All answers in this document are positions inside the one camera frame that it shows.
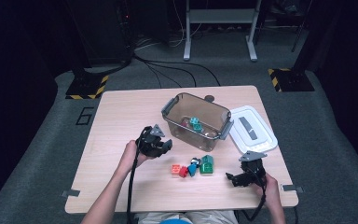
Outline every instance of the transparent gray bin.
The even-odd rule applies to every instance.
[[[204,151],[212,151],[217,140],[225,140],[233,124],[227,108],[186,92],[172,98],[161,113],[172,136]],[[199,120],[202,131],[194,130],[192,118]]]

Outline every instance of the wooden table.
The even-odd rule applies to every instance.
[[[226,177],[226,173],[242,173],[238,161],[241,154],[230,136],[226,140],[218,140],[213,151],[205,152],[171,135],[168,123],[160,111],[180,92],[201,98],[213,95],[216,104],[228,109],[251,105],[270,126],[254,86],[107,91],[102,96],[72,186],[80,193],[77,197],[68,197],[65,206],[67,213],[88,212],[115,171],[124,146],[129,140],[138,138],[145,126],[155,124],[165,133],[162,141],[172,139],[173,146],[167,154],[146,161],[137,168],[132,189],[132,212],[257,207],[259,198],[251,188],[233,187]],[[173,164],[188,166],[192,158],[205,155],[213,156],[213,175],[204,176],[198,171],[193,177],[172,177]],[[268,156],[263,158],[263,164],[280,184],[292,184],[279,147],[268,152]],[[129,179],[130,176],[125,180],[118,197],[117,212],[125,212],[127,209]],[[281,190],[280,194],[283,206],[297,205],[298,198],[294,191]]]

